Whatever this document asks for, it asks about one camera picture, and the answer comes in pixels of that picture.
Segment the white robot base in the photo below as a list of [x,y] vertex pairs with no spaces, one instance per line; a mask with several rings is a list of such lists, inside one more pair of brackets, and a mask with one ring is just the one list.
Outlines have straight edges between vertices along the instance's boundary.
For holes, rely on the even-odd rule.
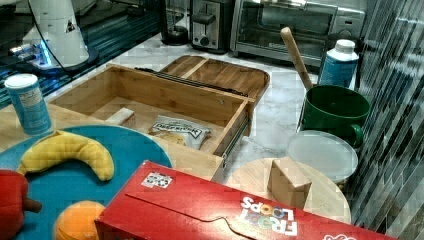
[[78,71],[97,57],[87,46],[75,17],[73,0],[28,0],[34,24],[12,56],[43,70]]

